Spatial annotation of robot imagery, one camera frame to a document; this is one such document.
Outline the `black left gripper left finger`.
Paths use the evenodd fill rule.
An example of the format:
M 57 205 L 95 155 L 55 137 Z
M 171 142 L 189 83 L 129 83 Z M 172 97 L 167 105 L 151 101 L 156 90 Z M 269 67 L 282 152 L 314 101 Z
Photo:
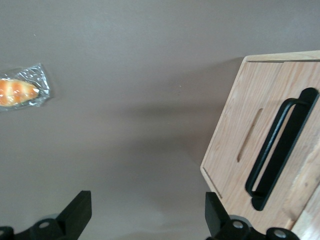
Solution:
M 77 240 L 92 217 L 91 191 L 82 190 L 56 218 L 45 218 L 15 233 L 11 226 L 0 227 L 2 240 Z

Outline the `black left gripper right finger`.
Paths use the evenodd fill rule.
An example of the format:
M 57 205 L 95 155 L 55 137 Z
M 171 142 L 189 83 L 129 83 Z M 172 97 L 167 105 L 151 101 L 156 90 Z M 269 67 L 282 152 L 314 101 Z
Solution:
M 209 240 L 299 240 L 292 231 L 270 227 L 264 233 L 257 231 L 242 216 L 229 215 L 215 192 L 205 193 L 205 221 Z

